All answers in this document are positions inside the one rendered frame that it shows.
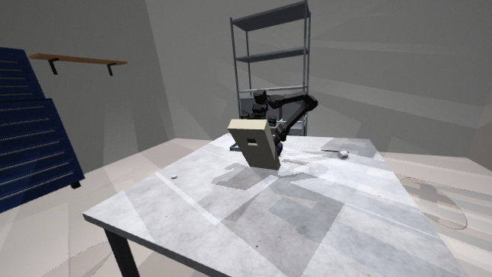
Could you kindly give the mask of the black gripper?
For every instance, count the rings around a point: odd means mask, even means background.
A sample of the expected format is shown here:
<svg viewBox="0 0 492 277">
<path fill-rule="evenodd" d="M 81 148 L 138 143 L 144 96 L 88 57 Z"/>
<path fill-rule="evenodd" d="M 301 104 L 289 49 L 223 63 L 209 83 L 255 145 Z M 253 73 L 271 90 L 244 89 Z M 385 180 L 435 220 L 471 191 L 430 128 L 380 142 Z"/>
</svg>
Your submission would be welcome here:
<svg viewBox="0 0 492 277">
<path fill-rule="evenodd" d="M 266 111 L 267 112 L 267 111 Z M 266 112 L 264 112 L 264 115 L 262 116 L 259 113 L 255 113 L 254 116 L 249 116 L 249 114 L 242 114 L 241 119 L 266 119 Z M 267 119 L 269 126 L 276 126 L 276 117 L 275 116 L 268 116 Z"/>
</svg>

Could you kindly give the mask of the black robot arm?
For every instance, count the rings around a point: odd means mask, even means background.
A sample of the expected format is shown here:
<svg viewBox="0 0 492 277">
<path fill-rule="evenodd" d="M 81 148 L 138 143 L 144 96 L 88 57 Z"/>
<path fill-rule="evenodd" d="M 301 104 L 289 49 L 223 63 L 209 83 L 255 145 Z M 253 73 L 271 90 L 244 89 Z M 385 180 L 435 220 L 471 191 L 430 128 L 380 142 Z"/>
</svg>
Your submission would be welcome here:
<svg viewBox="0 0 492 277">
<path fill-rule="evenodd" d="M 280 123 L 276 127 L 275 136 L 273 137 L 273 141 L 275 146 L 277 146 L 280 142 L 284 142 L 286 140 L 286 136 L 289 133 L 290 128 L 308 111 L 312 111 L 318 105 L 316 99 L 313 96 L 308 95 L 305 91 L 300 91 L 294 94 L 287 95 L 267 95 L 265 89 L 256 90 L 253 93 L 255 102 L 253 105 L 253 113 L 259 113 L 262 116 L 264 112 L 268 110 L 268 104 L 273 109 L 277 109 L 281 107 L 283 104 L 292 103 L 296 101 L 302 101 L 302 105 L 300 108 L 285 122 Z"/>
</svg>

